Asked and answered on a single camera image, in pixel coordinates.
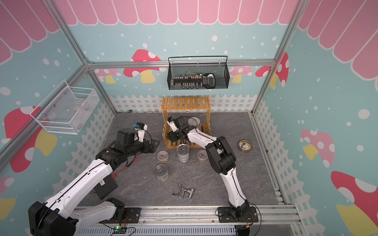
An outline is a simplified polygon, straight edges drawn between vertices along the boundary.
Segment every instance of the mushroom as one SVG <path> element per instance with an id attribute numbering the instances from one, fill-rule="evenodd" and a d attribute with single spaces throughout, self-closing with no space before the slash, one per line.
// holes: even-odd
<path id="1" fill-rule="evenodd" d="M 242 75 L 251 76 L 252 67 L 250 66 L 234 66 L 229 71 L 230 77 L 233 77 L 231 83 L 240 83 L 242 81 Z"/>
<path id="2" fill-rule="evenodd" d="M 377 187 L 342 172 L 331 173 L 333 185 L 352 206 L 337 205 L 336 208 L 350 232 L 356 236 L 378 233 Z"/>
<path id="3" fill-rule="evenodd" d="M 325 167 L 330 167 L 335 157 L 335 145 L 332 137 L 327 133 L 322 133 L 313 130 L 302 130 L 301 132 L 303 140 L 309 143 L 309 145 L 303 148 L 307 157 L 313 160 L 316 154 L 320 154 Z"/>
<path id="4" fill-rule="evenodd" d="M 9 177 L 0 178 L 0 195 L 3 194 L 5 192 L 5 190 L 9 186 L 12 185 L 13 182 L 14 182 L 13 178 L 9 178 Z"/>
<path id="5" fill-rule="evenodd" d="M 4 128 L 7 143 L 13 136 L 31 119 L 30 113 L 35 106 L 25 106 L 9 112 L 4 118 Z M 14 172 L 19 173 L 26 170 L 33 158 L 34 148 L 41 150 L 44 156 L 50 155 L 57 143 L 57 136 L 49 134 L 39 127 L 36 132 L 26 141 L 22 148 L 10 160 L 11 168 Z"/>
<path id="6" fill-rule="evenodd" d="M 115 83 L 116 81 L 112 76 L 121 76 L 121 73 L 117 69 L 95 69 L 94 72 L 101 82 L 104 82 L 105 78 L 106 83 Z"/>
<path id="7" fill-rule="evenodd" d="M 132 62 L 158 62 L 161 61 L 159 57 L 153 54 L 150 51 L 144 49 L 138 49 L 133 57 L 131 58 Z M 142 76 L 142 83 L 153 83 L 155 82 L 155 77 L 152 75 L 152 70 L 156 71 L 166 71 L 165 67 L 160 68 L 125 68 L 123 74 L 127 77 L 134 77 L 139 74 Z"/>
<path id="8" fill-rule="evenodd" d="M 257 77 L 263 77 L 268 74 L 268 71 L 269 71 L 269 66 L 263 66 L 262 68 L 256 71 L 255 75 Z M 276 82 L 278 78 L 280 79 L 281 86 L 285 87 L 288 75 L 289 75 L 289 56 L 285 52 L 280 64 L 278 65 L 276 73 L 273 75 L 272 81 L 269 84 L 270 88 L 271 89 L 276 88 Z"/>

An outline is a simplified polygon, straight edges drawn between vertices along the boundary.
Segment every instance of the mounting plate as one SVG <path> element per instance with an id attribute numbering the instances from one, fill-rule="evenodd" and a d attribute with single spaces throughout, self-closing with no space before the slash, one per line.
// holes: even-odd
<path id="1" fill-rule="evenodd" d="M 249 207 L 248 213 L 252 215 L 252 219 L 249 214 L 245 214 L 245 217 L 240 222 L 247 222 L 247 220 L 250 223 L 259 221 L 255 207 Z M 231 215 L 231 207 L 218 207 L 218 218 L 219 223 L 237 222 Z"/>
<path id="2" fill-rule="evenodd" d="M 139 222 L 139 217 L 141 214 L 141 209 L 138 207 L 125 207 L 125 220 L 127 218 L 127 215 L 129 215 L 129 218 L 127 219 L 128 224 L 137 224 Z M 118 222 L 115 221 L 101 221 L 101 223 L 105 224 L 118 224 Z"/>

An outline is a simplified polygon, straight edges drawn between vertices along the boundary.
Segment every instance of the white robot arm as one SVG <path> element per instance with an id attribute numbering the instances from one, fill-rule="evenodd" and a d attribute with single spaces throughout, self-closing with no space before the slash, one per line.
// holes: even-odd
<path id="1" fill-rule="evenodd" d="M 167 138 L 171 142 L 186 139 L 206 149 L 211 167 L 220 174 L 226 186 L 232 216 L 238 221 L 249 209 L 249 203 L 244 196 L 236 176 L 235 155 L 225 137 L 213 137 L 191 126 L 180 116 L 176 119 L 169 117 L 168 125 L 172 131 Z"/>

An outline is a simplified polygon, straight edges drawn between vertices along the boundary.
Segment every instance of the container lid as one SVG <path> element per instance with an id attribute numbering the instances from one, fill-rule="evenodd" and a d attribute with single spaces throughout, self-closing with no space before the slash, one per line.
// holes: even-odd
<path id="1" fill-rule="evenodd" d="M 198 117 L 191 117 L 189 118 L 188 120 L 188 124 L 189 125 L 193 125 L 193 126 L 199 126 L 201 123 L 200 119 Z"/>
<path id="2" fill-rule="evenodd" d="M 186 145 L 186 144 L 180 144 L 178 147 L 177 147 L 177 153 L 180 154 L 180 155 L 185 155 L 189 152 L 189 146 Z"/>
<path id="3" fill-rule="evenodd" d="M 200 150 L 198 152 L 198 157 L 201 159 L 206 159 L 208 157 L 208 153 L 206 152 L 206 150 Z"/>
<path id="4" fill-rule="evenodd" d="M 168 152 L 167 151 L 160 151 L 159 153 L 158 153 L 158 159 L 159 160 L 165 160 L 165 159 L 167 159 L 167 157 L 168 157 Z"/>
<path id="5" fill-rule="evenodd" d="M 154 172 L 155 172 L 155 175 L 162 176 L 167 173 L 167 167 L 163 164 L 157 165 L 155 167 Z"/>

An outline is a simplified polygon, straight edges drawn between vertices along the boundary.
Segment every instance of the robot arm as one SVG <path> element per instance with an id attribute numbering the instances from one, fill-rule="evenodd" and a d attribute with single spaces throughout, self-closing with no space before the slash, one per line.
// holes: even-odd
<path id="1" fill-rule="evenodd" d="M 167 123 L 172 128 L 172 131 L 167 134 L 171 142 L 185 139 L 206 149 L 211 167 L 220 174 L 226 186 L 232 215 L 236 220 L 242 218 L 247 213 L 249 204 L 240 188 L 236 176 L 236 157 L 226 138 L 223 136 L 217 138 L 203 133 L 198 128 L 189 125 L 182 116 L 176 119 L 169 117 Z"/>
<path id="2" fill-rule="evenodd" d="M 134 129 L 118 131 L 116 141 L 96 155 L 96 159 L 77 178 L 45 203 L 34 203 L 29 208 L 31 234 L 71 236 L 103 220 L 122 220 L 124 203 L 114 198 L 82 211 L 74 209 L 97 184 L 102 186 L 104 178 L 128 157 L 156 151 L 159 142 L 145 140 L 146 130 L 147 125 L 137 123 Z"/>

